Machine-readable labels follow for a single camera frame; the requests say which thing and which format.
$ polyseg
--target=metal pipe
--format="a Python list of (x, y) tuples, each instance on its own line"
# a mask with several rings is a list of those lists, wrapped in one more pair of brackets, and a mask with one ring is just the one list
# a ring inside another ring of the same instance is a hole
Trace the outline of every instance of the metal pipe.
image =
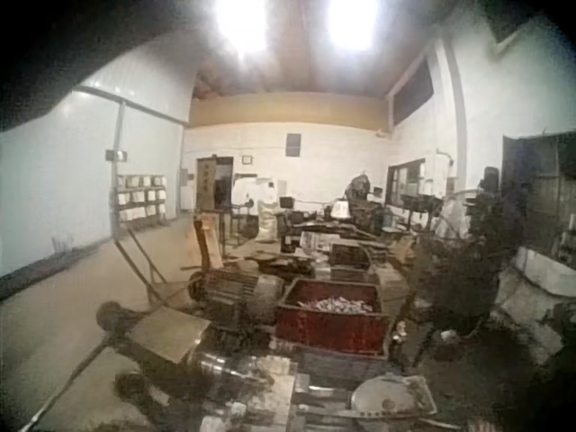
[(146, 279), (146, 277), (144, 277), (144, 274), (142, 274), (142, 272), (138, 269), (138, 266), (134, 263), (134, 261), (132, 261), (132, 258), (130, 258), (130, 256), (128, 255), (128, 252), (126, 252), (126, 250), (124, 249), (124, 247), (121, 245), (121, 243), (118, 240), (114, 241), (114, 245), (116, 245), (116, 247), (118, 248), (118, 250), (120, 250), (120, 253), (122, 254), (122, 256), (124, 257), (124, 259), (126, 260), (126, 262), (128, 263), (128, 265), (130, 266), (130, 268), (132, 269), (132, 271), (136, 274), (136, 276), (142, 281), (142, 283), (144, 285), (146, 285), (146, 289), (148, 290), (148, 293), (152, 294), (154, 297), (156, 297), (156, 299), (159, 302), (162, 302), (162, 297), (160, 296), (160, 294), (157, 293), (157, 291), (154, 289), (154, 287), (152, 286), (152, 284), (148, 281), (148, 279)]
[(146, 250), (144, 250), (144, 247), (142, 247), (142, 245), (140, 244), (140, 242), (138, 241), (138, 239), (136, 238), (136, 235), (134, 234), (134, 231), (132, 231), (131, 229), (128, 229), (128, 233), (130, 234), (130, 236), (132, 237), (132, 239), (134, 240), (134, 243), (136, 243), (136, 246), (138, 247), (139, 251), (142, 253), (142, 255), (146, 258), (146, 260), (148, 261), (148, 265), (150, 267), (152, 267), (152, 270), (154, 270), (156, 272), (156, 274), (160, 277), (160, 279), (162, 279), (162, 282), (164, 284), (167, 284), (168, 281), (166, 280), (166, 278), (160, 273), (160, 271), (158, 270), (158, 268), (155, 266), (155, 264), (152, 262), (152, 260), (150, 259), (149, 255), (146, 253)]
[(42, 406), (40, 407), (38, 412), (36, 412), (36, 414), (34, 414), (34, 416), (31, 418), (31, 420), (26, 425), (24, 425), (23, 427), (21, 427), (19, 429), (19, 432), (28, 432), (28, 431), (32, 430), (38, 424), (38, 422), (42, 419), (42, 417), (44, 417), (44, 415), (46, 415), (48, 410), (50, 408), (52, 408), (52, 406), (54, 406), (54, 404), (58, 401), (60, 396), (62, 396), (62, 394), (66, 390), (68, 390), (68, 388), (70, 388), (70, 386), (76, 380), (76, 378), (100, 355), (100, 353), (102, 353), (104, 351), (104, 349), (106, 347), (108, 347), (109, 342), (110, 342), (110, 338), (111, 338), (110, 335), (104, 336), (103, 339), (100, 341), (100, 343), (97, 346), (95, 346), (94, 348), (92, 348), (92, 351), (90, 351), (90, 353), (88, 353), (88, 355), (85, 357), (85, 359), (82, 360), (82, 362), (80, 362), (80, 364), (78, 366), (76, 366), (76, 368), (74, 369), (72, 374), (68, 377), (66, 382), (64, 382), (64, 384), (62, 384), (60, 387), (58, 387), (50, 395), (48, 400), (46, 400), (42, 404)]

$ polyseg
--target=window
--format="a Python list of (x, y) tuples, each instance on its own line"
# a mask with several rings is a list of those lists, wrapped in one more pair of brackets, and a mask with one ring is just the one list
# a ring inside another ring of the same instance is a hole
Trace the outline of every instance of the window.
[(424, 179), (425, 159), (413, 160), (402, 165), (388, 167), (386, 203), (402, 207), (402, 196), (420, 193)]
[(434, 94), (432, 77), (428, 62), (423, 61), (414, 75), (406, 82), (400, 91), (394, 95), (393, 121), (394, 126), (407, 119)]
[(503, 42), (536, 14), (535, 0), (481, 0), (496, 43)]
[(289, 133), (286, 136), (286, 156), (288, 158), (299, 158), (301, 143), (302, 135), (300, 133)]

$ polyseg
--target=box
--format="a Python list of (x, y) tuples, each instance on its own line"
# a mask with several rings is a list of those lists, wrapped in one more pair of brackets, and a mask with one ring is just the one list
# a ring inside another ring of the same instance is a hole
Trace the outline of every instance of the box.
[[(373, 313), (346, 314), (307, 310), (298, 302), (330, 297), (362, 300)], [(390, 319), (382, 313), (378, 286), (371, 283), (295, 279), (278, 305), (277, 338), (341, 353), (378, 356)]]

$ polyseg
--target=metal rod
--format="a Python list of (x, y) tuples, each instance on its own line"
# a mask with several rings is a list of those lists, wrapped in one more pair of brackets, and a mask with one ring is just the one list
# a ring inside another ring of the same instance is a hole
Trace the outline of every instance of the metal rod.
[(28, 432), (38, 424), (38, 422), (42, 419), (42, 417), (46, 415), (48, 410), (52, 408), (52, 406), (54, 406), (54, 404), (58, 401), (60, 396), (66, 390), (68, 390), (68, 388), (72, 385), (72, 383), (76, 380), (76, 378), (100, 355), (100, 353), (104, 351), (106, 347), (108, 347), (110, 338), (111, 338), (110, 335), (104, 336), (103, 339), (100, 341), (100, 343), (94, 348), (92, 348), (92, 351), (90, 351), (90, 353), (88, 353), (88, 355), (84, 358), (84, 360), (82, 360), (82, 362), (80, 362), (80, 364), (76, 366), (76, 368), (74, 369), (72, 374), (68, 377), (66, 382), (64, 382), (64, 384), (58, 387), (50, 395), (48, 400), (44, 402), (44, 404), (40, 407), (38, 412), (34, 414), (31, 420), (26, 425), (24, 425), (19, 429), (19, 432)]
[(149, 255), (146, 253), (146, 250), (144, 250), (144, 247), (142, 247), (142, 245), (140, 244), (140, 242), (138, 241), (138, 239), (136, 238), (136, 235), (134, 234), (134, 231), (132, 231), (131, 229), (128, 229), (128, 233), (130, 234), (130, 236), (132, 237), (132, 239), (134, 240), (134, 243), (136, 243), (136, 246), (138, 247), (139, 251), (142, 253), (142, 255), (146, 258), (146, 260), (148, 261), (148, 264), (150, 265), (150, 267), (152, 267), (152, 269), (156, 272), (156, 274), (160, 277), (160, 279), (162, 279), (162, 282), (164, 284), (167, 284), (168, 281), (166, 280), (166, 278), (160, 273), (160, 271), (158, 270), (158, 268), (154, 265), (154, 263), (152, 262), (152, 260), (150, 259)]
[[(172, 293), (160, 303), (152, 306), (152, 308), (148, 312), (145, 312), (142, 315), (142, 318), (151, 315), (152, 313), (160, 309), (162, 306), (166, 305), (168, 301), (170, 301), (173, 297), (176, 297), (180, 292), (186, 289), (188, 289), (187, 286), (181, 288), (177, 292)], [(64, 394), (64, 392), (66, 392), (70, 388), (70, 386), (74, 383), (77, 377), (80, 376), (80, 374), (104, 351), (104, 349), (111, 344), (110, 342), (112, 337), (113, 337), (112, 335), (107, 334), (106, 336), (103, 337), (103, 339), (97, 346), (92, 348), (92, 350), (88, 353), (88, 355), (78, 364), (78, 366), (76, 366), (76, 368), (74, 369), (72, 374), (68, 377), (66, 382), (64, 382), (64, 384), (58, 387), (50, 395), (50, 397), (42, 404), (40, 409), (36, 412), (36, 414), (34, 414), (34, 416), (30, 419), (30, 421), (26, 425), (18, 429), (18, 432), (29, 432), (33, 430), (33, 428), (38, 424), (38, 422), (42, 419), (42, 417), (46, 415), (48, 410), (50, 410), (54, 406), (54, 404), (58, 401), (58, 399), (60, 399), (62, 394)]]
[(136, 276), (142, 281), (142, 283), (144, 285), (146, 285), (146, 288), (148, 289), (148, 292), (152, 295), (154, 295), (154, 297), (156, 297), (156, 299), (159, 302), (162, 302), (162, 297), (160, 296), (160, 294), (158, 294), (156, 292), (156, 290), (154, 289), (154, 287), (152, 286), (152, 284), (148, 281), (148, 279), (146, 279), (146, 277), (144, 277), (144, 274), (142, 274), (142, 272), (138, 269), (138, 266), (134, 263), (134, 261), (132, 261), (132, 258), (130, 258), (130, 256), (128, 255), (128, 252), (126, 252), (126, 250), (124, 249), (124, 247), (120, 244), (120, 242), (118, 240), (114, 241), (114, 245), (116, 245), (116, 247), (118, 248), (118, 250), (120, 250), (120, 253), (122, 254), (122, 256), (124, 257), (124, 259), (126, 260), (126, 262), (128, 263), (128, 265), (130, 266), (130, 268), (132, 269), (132, 271), (136, 274)]
[(448, 430), (462, 430), (461, 427), (457, 425), (451, 425), (450, 423), (445, 423), (443, 421), (433, 420), (432, 418), (419, 418), (418, 421), (426, 423), (430, 426), (436, 426), (437, 428), (448, 429)]

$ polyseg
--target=wooden ceiling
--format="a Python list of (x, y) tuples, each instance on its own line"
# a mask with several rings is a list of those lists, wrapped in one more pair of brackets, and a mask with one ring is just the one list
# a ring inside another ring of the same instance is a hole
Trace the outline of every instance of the wooden ceiling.
[(243, 59), (219, 32), (213, 3), (207, 4), (199, 28), (203, 58), (193, 97), (327, 92), (382, 98), (454, 3), (381, 0), (372, 48), (346, 51), (329, 38), (329, 0), (267, 0), (267, 48)]

